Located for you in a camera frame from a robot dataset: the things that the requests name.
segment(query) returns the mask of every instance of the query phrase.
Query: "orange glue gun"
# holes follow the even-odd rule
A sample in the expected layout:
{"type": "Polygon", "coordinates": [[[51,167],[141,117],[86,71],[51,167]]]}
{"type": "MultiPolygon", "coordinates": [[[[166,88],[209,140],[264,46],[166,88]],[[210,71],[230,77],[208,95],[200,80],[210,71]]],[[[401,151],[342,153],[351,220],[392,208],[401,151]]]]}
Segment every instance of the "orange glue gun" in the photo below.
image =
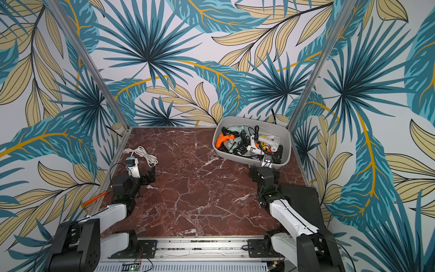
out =
{"type": "Polygon", "coordinates": [[[216,142],[216,148],[221,147],[221,144],[223,142],[226,142],[229,139],[233,139],[234,140],[234,135],[231,134],[231,135],[224,136],[223,134],[219,134],[219,137],[217,138],[217,142],[216,142]]]}

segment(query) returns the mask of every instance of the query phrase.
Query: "beige leaf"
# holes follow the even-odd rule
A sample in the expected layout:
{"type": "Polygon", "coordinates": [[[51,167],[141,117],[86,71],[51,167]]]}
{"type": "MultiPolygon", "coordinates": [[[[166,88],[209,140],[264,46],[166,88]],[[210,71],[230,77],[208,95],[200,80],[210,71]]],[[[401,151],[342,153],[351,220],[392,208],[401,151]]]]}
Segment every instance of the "beige leaf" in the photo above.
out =
{"type": "Polygon", "coordinates": [[[322,128],[323,138],[325,139],[325,145],[328,145],[329,132],[328,132],[328,121],[325,116],[319,116],[320,127],[322,128]]]}
{"type": "Polygon", "coordinates": [[[85,183],[94,183],[94,178],[92,174],[84,167],[82,164],[73,165],[73,171],[76,178],[85,183]]]}
{"type": "Polygon", "coordinates": [[[56,20],[53,18],[53,15],[49,10],[45,12],[45,21],[47,23],[48,33],[59,51],[62,58],[64,57],[64,47],[62,45],[62,39],[60,38],[59,28],[57,27],[56,20]]]}
{"type": "Polygon", "coordinates": [[[320,151],[318,148],[316,151],[316,160],[317,160],[317,166],[319,168],[320,176],[322,177],[322,180],[325,181],[326,180],[325,162],[323,160],[322,155],[320,155],[320,151]]]}
{"type": "Polygon", "coordinates": [[[55,198],[56,197],[54,196],[51,197],[36,208],[36,210],[32,213],[27,222],[24,224],[24,227],[18,236],[25,237],[36,227],[36,220],[41,221],[44,218],[44,216],[48,213],[51,205],[53,204],[55,198]]]}
{"type": "Polygon", "coordinates": [[[296,26],[298,20],[299,20],[299,16],[291,18],[278,31],[278,35],[276,36],[276,40],[275,40],[276,52],[277,52],[275,60],[277,60],[278,57],[282,54],[282,52],[284,52],[288,37],[290,36],[290,33],[293,31],[294,27],[296,26]]]}
{"type": "Polygon", "coordinates": [[[382,20],[403,20],[408,22],[408,15],[405,8],[397,0],[377,0],[379,17],[382,20]]]}
{"type": "Polygon", "coordinates": [[[46,109],[44,109],[44,114],[42,115],[43,119],[47,119],[47,118],[53,118],[54,116],[51,116],[50,113],[48,113],[48,111],[46,109]]]}
{"type": "Polygon", "coordinates": [[[249,65],[250,61],[251,61],[251,51],[248,50],[243,55],[243,57],[240,59],[240,62],[239,62],[239,71],[240,72],[245,72],[245,73],[249,72],[249,68],[251,67],[249,65]]]}
{"type": "Polygon", "coordinates": [[[92,187],[93,187],[93,185],[84,185],[81,187],[79,193],[74,198],[74,202],[73,202],[73,205],[71,206],[69,213],[67,214],[67,216],[65,218],[69,218],[70,216],[73,215],[73,213],[77,210],[77,207],[80,206],[80,204],[82,204],[83,198],[91,191],[92,187]]]}
{"type": "Polygon", "coordinates": [[[118,147],[118,137],[117,137],[117,134],[116,134],[116,132],[114,132],[114,131],[110,131],[110,136],[112,137],[112,139],[113,139],[113,141],[114,141],[114,144],[115,144],[115,147],[117,148],[118,147]]]}
{"type": "Polygon", "coordinates": [[[195,104],[195,101],[193,101],[190,93],[184,89],[183,87],[181,87],[180,85],[177,85],[176,87],[174,87],[174,85],[172,84],[171,80],[168,79],[167,82],[169,83],[169,86],[175,90],[175,92],[179,95],[181,95],[182,97],[186,98],[188,101],[190,101],[191,103],[195,104]]]}
{"type": "Polygon", "coordinates": [[[51,185],[61,188],[70,188],[77,185],[77,182],[67,172],[49,169],[40,161],[38,162],[38,172],[41,178],[51,185]]]}
{"type": "Polygon", "coordinates": [[[42,84],[47,88],[47,90],[57,99],[57,101],[62,101],[62,95],[59,92],[59,86],[54,82],[54,75],[45,67],[45,64],[39,58],[38,54],[34,54],[36,70],[38,71],[39,78],[42,84]]]}
{"type": "Polygon", "coordinates": [[[221,121],[223,110],[224,107],[221,104],[219,104],[219,102],[216,102],[213,106],[211,106],[211,115],[216,120],[216,122],[221,121]]]}
{"type": "Polygon", "coordinates": [[[74,196],[76,195],[79,189],[80,186],[76,186],[71,191],[67,192],[65,195],[62,195],[62,197],[56,202],[56,205],[54,206],[48,218],[45,220],[44,225],[50,223],[51,221],[59,217],[59,215],[62,214],[62,209],[64,212],[67,210],[67,208],[70,206],[72,200],[74,199],[74,196]]]}
{"type": "Polygon", "coordinates": [[[401,175],[398,175],[396,173],[393,173],[393,182],[394,183],[400,183],[409,180],[409,178],[404,178],[401,175]]]}
{"type": "Polygon", "coordinates": [[[275,116],[281,122],[284,122],[284,123],[288,123],[289,122],[289,119],[285,115],[275,114],[275,116]]]}
{"type": "Polygon", "coordinates": [[[48,65],[48,67],[53,69],[59,76],[63,78],[64,74],[62,72],[62,69],[59,67],[59,65],[51,55],[50,51],[48,50],[47,44],[45,43],[44,38],[42,37],[42,34],[39,31],[39,29],[36,29],[35,44],[36,44],[36,48],[39,51],[39,54],[41,55],[45,63],[48,65]]]}
{"type": "Polygon", "coordinates": [[[167,102],[167,103],[174,103],[174,104],[178,104],[178,105],[183,105],[183,104],[191,104],[191,102],[184,100],[183,98],[179,98],[179,97],[162,97],[162,101],[163,102],[167,102]]]}
{"type": "Polygon", "coordinates": [[[6,0],[6,2],[18,13],[15,13],[15,11],[12,11],[9,7],[7,8],[15,17],[31,15],[32,13],[29,10],[33,11],[33,13],[38,13],[44,6],[40,0],[20,0],[20,2],[16,0],[6,0]]]}
{"type": "Polygon", "coordinates": [[[97,171],[97,180],[95,182],[98,182],[99,184],[103,184],[105,177],[106,177],[106,172],[104,170],[98,170],[97,171]]]}
{"type": "Polygon", "coordinates": [[[364,18],[362,19],[362,27],[363,29],[367,26],[368,21],[371,17],[371,12],[373,11],[373,6],[375,5],[375,0],[371,0],[368,5],[367,10],[365,11],[364,18]]]}
{"type": "Polygon", "coordinates": [[[212,39],[222,45],[239,45],[257,40],[268,30],[269,29],[254,28],[232,33],[223,37],[212,37],[212,39]]]}
{"type": "Polygon", "coordinates": [[[181,112],[187,112],[189,114],[204,114],[207,115],[206,112],[203,112],[202,110],[198,110],[195,107],[190,107],[190,106],[178,106],[178,107],[174,107],[177,110],[181,111],[181,112]]]}
{"type": "Polygon", "coordinates": [[[323,199],[323,203],[331,204],[341,197],[341,189],[340,185],[333,184],[328,187],[325,193],[325,198],[323,199]]]}
{"type": "Polygon", "coordinates": [[[20,60],[9,73],[0,91],[0,105],[8,104],[17,99],[27,87],[32,75],[30,55],[20,60]]]}
{"type": "Polygon", "coordinates": [[[392,170],[416,173],[422,175],[429,175],[435,177],[435,171],[427,167],[425,164],[418,160],[411,158],[407,155],[401,154],[385,154],[388,165],[392,170]]]}
{"type": "Polygon", "coordinates": [[[203,88],[203,82],[198,84],[195,88],[195,97],[198,101],[198,105],[203,109],[204,111],[208,112],[208,106],[210,105],[210,99],[208,99],[208,96],[204,92],[203,88]]]}
{"type": "Polygon", "coordinates": [[[44,93],[41,89],[38,89],[39,97],[41,98],[42,105],[44,107],[44,110],[47,111],[47,113],[50,116],[57,116],[60,113],[60,108],[57,104],[51,102],[52,100],[46,93],[44,93]]]}
{"type": "Polygon", "coordinates": [[[284,7],[283,6],[275,6],[275,9],[273,7],[249,7],[249,6],[242,6],[242,5],[235,5],[236,8],[245,10],[251,14],[251,16],[255,18],[267,18],[266,21],[264,21],[263,24],[274,24],[279,23],[282,20],[289,18],[290,16],[293,16],[297,14],[297,11],[287,7],[287,14],[284,17],[284,7]]]}
{"type": "Polygon", "coordinates": [[[114,130],[120,129],[121,127],[122,127],[122,126],[121,126],[120,123],[114,123],[114,124],[112,125],[112,129],[114,129],[114,130]]]}
{"type": "Polygon", "coordinates": [[[246,50],[249,50],[252,45],[254,44],[248,44],[242,49],[231,51],[219,61],[219,64],[230,66],[231,63],[233,63],[238,57],[240,57],[246,50]]]}
{"type": "Polygon", "coordinates": [[[422,207],[422,214],[435,218],[435,201],[422,207]]]}
{"type": "Polygon", "coordinates": [[[316,177],[315,181],[317,182],[317,187],[319,189],[319,196],[322,197],[323,194],[325,193],[325,180],[322,179],[316,167],[313,168],[314,168],[314,176],[316,177]]]}
{"type": "Polygon", "coordinates": [[[273,27],[269,31],[269,33],[266,35],[266,37],[260,42],[257,49],[255,50],[255,67],[258,67],[261,65],[261,60],[265,61],[267,54],[270,53],[272,50],[272,44],[273,44],[273,35],[275,35],[276,28],[273,27]]]}
{"type": "Polygon", "coordinates": [[[22,53],[30,44],[33,24],[21,24],[27,33],[20,26],[13,24],[10,26],[13,32],[6,29],[0,35],[0,50],[9,49],[14,46],[15,41],[18,45],[18,53],[22,53]]]}
{"type": "Polygon", "coordinates": [[[26,102],[26,119],[27,119],[27,126],[29,127],[41,121],[41,113],[39,111],[37,86],[36,86],[35,79],[33,79],[32,91],[30,93],[29,99],[26,102]]]}
{"type": "Polygon", "coordinates": [[[333,133],[333,131],[337,127],[337,124],[338,122],[335,122],[335,124],[332,126],[331,134],[329,135],[328,164],[335,153],[335,148],[337,147],[337,133],[333,133]]]}
{"type": "Polygon", "coordinates": [[[419,127],[413,120],[411,120],[410,131],[418,148],[435,161],[435,135],[419,127]]]}
{"type": "Polygon", "coordinates": [[[16,212],[16,217],[9,217],[0,224],[0,245],[3,244],[3,242],[32,214],[35,209],[36,207],[16,212]]]}
{"type": "Polygon", "coordinates": [[[320,150],[322,151],[322,154],[325,158],[328,157],[327,151],[326,151],[326,142],[325,142],[325,138],[323,138],[322,134],[317,134],[318,137],[318,141],[319,141],[319,147],[320,150]]]}
{"type": "Polygon", "coordinates": [[[177,97],[176,93],[174,93],[171,90],[168,90],[166,87],[160,87],[160,86],[147,87],[147,92],[148,93],[153,93],[153,94],[162,94],[162,95],[169,95],[169,96],[172,96],[172,97],[177,97]]]}
{"type": "Polygon", "coordinates": [[[332,6],[328,6],[316,16],[314,16],[306,25],[304,28],[304,31],[301,34],[301,37],[299,38],[299,41],[296,45],[301,44],[305,40],[307,40],[311,35],[313,35],[328,19],[329,15],[331,14],[332,6]]]}
{"type": "Polygon", "coordinates": [[[322,208],[322,217],[324,222],[329,222],[331,220],[331,213],[328,211],[327,208],[322,208]]]}
{"type": "Polygon", "coordinates": [[[343,169],[343,165],[352,156],[349,152],[343,152],[338,155],[335,160],[332,162],[331,167],[328,169],[328,181],[327,183],[335,180],[341,173],[343,169]]]}
{"type": "MultiPolygon", "coordinates": [[[[311,5],[312,6],[321,6],[328,3],[333,2],[334,0],[312,0],[311,5]]],[[[299,5],[310,5],[310,2],[308,0],[296,0],[296,4],[299,5]]]]}
{"type": "Polygon", "coordinates": [[[204,122],[207,122],[207,123],[215,124],[213,119],[211,119],[210,117],[205,116],[205,115],[182,116],[182,117],[184,117],[184,118],[186,118],[188,120],[204,121],[204,122]]]}
{"type": "Polygon", "coordinates": [[[50,191],[45,189],[35,189],[35,190],[27,191],[15,197],[15,199],[20,203],[19,205],[11,204],[11,203],[1,203],[0,208],[15,209],[15,208],[26,207],[40,200],[43,200],[44,198],[48,198],[52,195],[57,195],[60,192],[62,192],[62,190],[50,191]]]}
{"type": "Polygon", "coordinates": [[[422,197],[435,189],[433,179],[410,179],[395,185],[396,191],[403,202],[417,200],[418,193],[422,191],[422,197]]]}
{"type": "Polygon", "coordinates": [[[89,0],[89,4],[91,4],[91,5],[93,5],[93,6],[96,6],[96,7],[100,8],[100,9],[102,9],[103,11],[105,11],[105,10],[104,10],[104,6],[103,6],[103,4],[100,2],[100,0],[89,0]]]}

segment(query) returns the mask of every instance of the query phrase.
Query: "gray plastic bin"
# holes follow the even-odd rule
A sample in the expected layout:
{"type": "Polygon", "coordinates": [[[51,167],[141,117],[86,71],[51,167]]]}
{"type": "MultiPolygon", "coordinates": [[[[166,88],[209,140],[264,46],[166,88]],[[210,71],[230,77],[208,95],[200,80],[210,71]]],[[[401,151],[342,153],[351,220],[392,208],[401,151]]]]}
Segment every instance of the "gray plastic bin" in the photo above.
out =
{"type": "Polygon", "coordinates": [[[233,117],[228,116],[225,118],[222,118],[222,120],[217,125],[216,130],[214,131],[213,136],[213,142],[211,143],[213,145],[214,150],[218,154],[219,157],[225,158],[232,161],[237,161],[240,163],[244,163],[246,165],[255,165],[255,166],[261,166],[260,160],[257,159],[251,159],[251,158],[243,158],[241,156],[233,155],[230,153],[219,151],[216,148],[216,141],[218,140],[219,134],[222,134],[222,127],[231,127],[235,125],[244,125],[244,126],[250,126],[254,128],[256,125],[260,127],[259,134],[260,135],[277,135],[281,138],[281,145],[283,147],[282,152],[282,159],[281,164],[272,164],[272,167],[275,169],[280,168],[281,166],[284,166],[288,163],[290,160],[290,154],[291,154],[291,138],[290,133],[285,127],[278,126],[271,123],[266,123],[263,121],[258,120],[252,120],[248,118],[242,118],[242,117],[233,117]]]}

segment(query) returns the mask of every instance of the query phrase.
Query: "white power cable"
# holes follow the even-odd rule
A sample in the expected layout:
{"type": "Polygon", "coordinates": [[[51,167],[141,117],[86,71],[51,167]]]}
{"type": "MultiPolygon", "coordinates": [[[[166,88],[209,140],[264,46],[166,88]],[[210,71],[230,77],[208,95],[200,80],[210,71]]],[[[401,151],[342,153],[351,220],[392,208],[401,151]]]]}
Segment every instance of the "white power cable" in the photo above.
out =
{"type": "Polygon", "coordinates": [[[145,148],[143,148],[142,146],[138,146],[134,150],[131,148],[126,148],[126,149],[124,149],[124,151],[122,151],[122,153],[130,153],[130,152],[131,152],[131,156],[133,156],[133,154],[136,153],[139,157],[144,157],[147,160],[149,167],[153,167],[159,163],[159,161],[157,160],[157,157],[153,156],[151,154],[148,154],[147,151],[145,150],[145,148]]]}

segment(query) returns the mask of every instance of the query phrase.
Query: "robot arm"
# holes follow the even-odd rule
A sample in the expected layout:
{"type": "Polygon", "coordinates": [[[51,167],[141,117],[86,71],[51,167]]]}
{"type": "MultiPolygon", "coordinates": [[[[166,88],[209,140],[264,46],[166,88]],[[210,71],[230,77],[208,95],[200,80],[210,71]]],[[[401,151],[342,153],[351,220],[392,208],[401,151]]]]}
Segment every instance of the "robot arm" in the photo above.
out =
{"type": "Polygon", "coordinates": [[[266,235],[264,249],[291,261],[299,272],[345,272],[334,235],[327,230],[314,188],[279,185],[279,172],[270,164],[251,167],[257,200],[282,228],[266,235]]]}

